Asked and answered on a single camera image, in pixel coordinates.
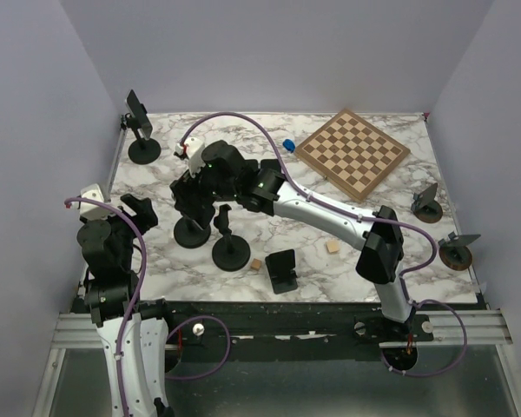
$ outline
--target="blue object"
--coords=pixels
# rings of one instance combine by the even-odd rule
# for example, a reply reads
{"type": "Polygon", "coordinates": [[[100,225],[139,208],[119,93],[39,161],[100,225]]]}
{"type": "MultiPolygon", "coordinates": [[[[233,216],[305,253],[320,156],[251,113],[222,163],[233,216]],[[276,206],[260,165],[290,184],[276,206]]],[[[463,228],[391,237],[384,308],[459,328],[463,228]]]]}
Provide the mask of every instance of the blue object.
{"type": "Polygon", "coordinates": [[[284,144],[284,148],[286,148],[290,152],[295,151],[295,143],[293,143],[293,141],[291,139],[286,139],[283,144],[284,144]]]}

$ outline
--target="gray wall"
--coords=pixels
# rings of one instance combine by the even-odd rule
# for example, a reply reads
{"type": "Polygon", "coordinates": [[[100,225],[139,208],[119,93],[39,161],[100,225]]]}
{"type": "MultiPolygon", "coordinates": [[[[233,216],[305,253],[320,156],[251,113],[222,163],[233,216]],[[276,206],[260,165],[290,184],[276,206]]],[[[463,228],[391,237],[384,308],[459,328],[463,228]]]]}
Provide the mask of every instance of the gray wall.
{"type": "Polygon", "coordinates": [[[57,0],[0,0],[0,417],[30,415],[82,271],[77,214],[104,180],[117,111],[57,0]]]}
{"type": "Polygon", "coordinates": [[[61,2],[114,102],[153,111],[428,111],[492,3],[61,2]]]}
{"type": "Polygon", "coordinates": [[[431,113],[440,166],[485,297],[521,366],[521,0],[497,0],[431,113]]]}

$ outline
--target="wooden chessboard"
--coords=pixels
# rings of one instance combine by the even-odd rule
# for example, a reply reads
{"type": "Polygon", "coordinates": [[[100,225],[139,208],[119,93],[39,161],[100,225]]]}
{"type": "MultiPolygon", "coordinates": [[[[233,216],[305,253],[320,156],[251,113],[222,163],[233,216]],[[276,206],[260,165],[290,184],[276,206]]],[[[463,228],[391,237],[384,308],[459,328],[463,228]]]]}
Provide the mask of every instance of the wooden chessboard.
{"type": "Polygon", "coordinates": [[[409,149],[344,109],[299,145],[295,154],[361,202],[409,155],[409,149]]]}

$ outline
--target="marble tabletop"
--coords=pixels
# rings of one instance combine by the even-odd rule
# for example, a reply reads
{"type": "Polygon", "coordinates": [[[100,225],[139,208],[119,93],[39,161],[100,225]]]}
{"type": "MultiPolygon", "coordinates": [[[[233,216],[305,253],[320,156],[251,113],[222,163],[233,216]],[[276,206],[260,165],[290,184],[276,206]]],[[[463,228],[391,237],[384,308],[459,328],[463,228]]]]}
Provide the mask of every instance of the marble tabletop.
{"type": "MultiPolygon", "coordinates": [[[[175,143],[199,114],[149,115],[154,125],[153,137],[161,143],[160,158],[146,166],[133,164],[128,147],[135,140],[128,133],[112,189],[112,201],[132,193],[149,197],[159,218],[159,225],[145,235],[148,266],[142,299],[164,297],[172,301],[317,301],[369,302],[378,301],[371,282],[355,272],[359,252],[345,243],[340,251],[326,251],[327,233],[305,224],[263,214],[247,212],[233,204],[229,212],[230,228],[245,238],[251,246],[251,259],[264,258],[284,249],[295,249],[298,289],[275,295],[267,276],[266,266],[254,271],[246,266],[237,272],[224,272],[213,263],[211,250],[221,235],[213,228],[210,240],[201,248],[181,248],[174,240],[173,227],[180,214],[174,209],[169,184],[186,169],[185,162],[173,155],[175,143]]],[[[397,141],[405,144],[411,154],[362,202],[352,203],[349,197],[330,182],[312,171],[305,163],[281,146],[284,139],[296,144],[329,120],[330,114],[254,114],[249,115],[263,125],[278,143],[284,161],[295,181],[340,202],[365,209],[387,205],[396,210],[402,222],[424,228],[435,239],[446,237],[455,230],[450,204],[444,190],[432,145],[421,115],[362,115],[368,122],[397,141]],[[413,192],[420,192],[432,183],[439,184],[438,200],[444,217],[435,224],[419,221],[409,210],[413,192]]],[[[234,117],[218,117],[202,124],[193,134],[206,143],[220,139],[237,147],[246,158],[274,158],[272,149],[262,134],[252,125],[234,117]]],[[[411,230],[405,237],[404,265],[411,267],[425,261],[431,248],[425,238],[411,230]]],[[[139,257],[135,255],[134,264],[139,257]]],[[[415,300],[433,298],[448,302],[476,302],[472,280],[467,271],[456,272],[436,259],[423,270],[406,275],[406,284],[415,300]]]]}

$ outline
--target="round black base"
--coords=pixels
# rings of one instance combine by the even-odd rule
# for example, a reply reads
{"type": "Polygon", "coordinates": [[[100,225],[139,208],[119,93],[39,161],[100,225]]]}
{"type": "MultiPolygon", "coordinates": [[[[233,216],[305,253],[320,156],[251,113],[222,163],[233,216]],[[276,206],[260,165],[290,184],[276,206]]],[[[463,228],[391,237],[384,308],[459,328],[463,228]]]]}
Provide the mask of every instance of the round black base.
{"type": "Polygon", "coordinates": [[[210,237],[210,226],[198,228],[193,223],[188,226],[189,220],[183,217],[174,226],[174,239],[178,245],[187,249],[195,249],[204,245],[210,237]]]}
{"type": "Polygon", "coordinates": [[[444,215],[444,210],[438,202],[431,202],[424,206],[421,210],[417,210],[415,216],[425,223],[436,223],[444,215]]]}
{"type": "Polygon", "coordinates": [[[137,165],[147,165],[156,161],[160,153],[160,143],[155,139],[148,139],[142,142],[135,141],[129,145],[129,159],[137,165]]]}
{"type": "Polygon", "coordinates": [[[382,354],[390,365],[399,371],[408,371],[417,363],[419,353],[416,347],[411,348],[411,353],[407,353],[405,347],[389,347],[382,349],[382,354]]]}
{"type": "Polygon", "coordinates": [[[232,244],[234,252],[231,254],[226,250],[223,237],[212,248],[212,259],[222,271],[237,271],[247,265],[251,257],[251,248],[245,239],[232,235],[232,244]]]}
{"type": "Polygon", "coordinates": [[[472,264],[472,253],[466,246],[440,248],[439,255],[444,265],[454,271],[465,271],[472,264]]]}

